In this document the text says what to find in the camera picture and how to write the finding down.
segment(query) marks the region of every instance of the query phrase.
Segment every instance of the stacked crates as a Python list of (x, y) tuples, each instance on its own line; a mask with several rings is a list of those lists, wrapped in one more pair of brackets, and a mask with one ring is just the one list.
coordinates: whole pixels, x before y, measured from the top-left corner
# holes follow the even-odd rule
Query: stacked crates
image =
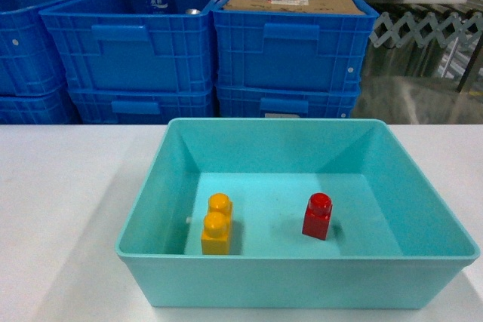
[(147, 14), (145, 0), (74, 0), (41, 12), (84, 123), (214, 115), (217, 0), (168, 1), (169, 14)]
[(39, 11), (68, 0), (0, 0), (0, 124), (71, 124), (65, 69)]
[(360, 94), (360, 72), (378, 17), (214, 10), (217, 96), (222, 117), (345, 118)]

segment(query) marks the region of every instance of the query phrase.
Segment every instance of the building block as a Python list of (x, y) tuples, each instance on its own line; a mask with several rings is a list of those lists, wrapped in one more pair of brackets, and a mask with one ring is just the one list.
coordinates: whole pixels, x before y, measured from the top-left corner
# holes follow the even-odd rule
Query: building block
[(332, 200), (321, 192), (309, 199), (303, 219), (302, 234), (322, 239), (327, 237), (332, 215)]
[(208, 212), (203, 222), (203, 254), (229, 254), (232, 235), (232, 202), (225, 194), (210, 196)]

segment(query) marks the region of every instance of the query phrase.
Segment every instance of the bin floor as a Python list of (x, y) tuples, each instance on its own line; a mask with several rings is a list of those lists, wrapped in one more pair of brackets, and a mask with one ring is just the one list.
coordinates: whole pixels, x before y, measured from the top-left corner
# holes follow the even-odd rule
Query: bin floor
[[(233, 202), (230, 254), (254, 258), (320, 259), (402, 255), (386, 217), (361, 174), (202, 173), (198, 181), (185, 255), (201, 255), (200, 236), (209, 197)], [(302, 234), (311, 194), (333, 203), (326, 241)]]

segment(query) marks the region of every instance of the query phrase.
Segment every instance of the red building block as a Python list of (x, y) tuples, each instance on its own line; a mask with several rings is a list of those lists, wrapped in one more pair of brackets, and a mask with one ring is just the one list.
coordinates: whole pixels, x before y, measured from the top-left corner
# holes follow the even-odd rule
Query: red building block
[(331, 214), (332, 200), (321, 192), (312, 195), (303, 219), (302, 234), (324, 241), (331, 222)]

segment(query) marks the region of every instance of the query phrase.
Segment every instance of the bottle label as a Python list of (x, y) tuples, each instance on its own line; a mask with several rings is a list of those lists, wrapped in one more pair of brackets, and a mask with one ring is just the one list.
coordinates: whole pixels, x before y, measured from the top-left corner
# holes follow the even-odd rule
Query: bottle label
[(146, 10), (148, 14), (166, 14), (168, 10), (168, 0), (146, 0)]

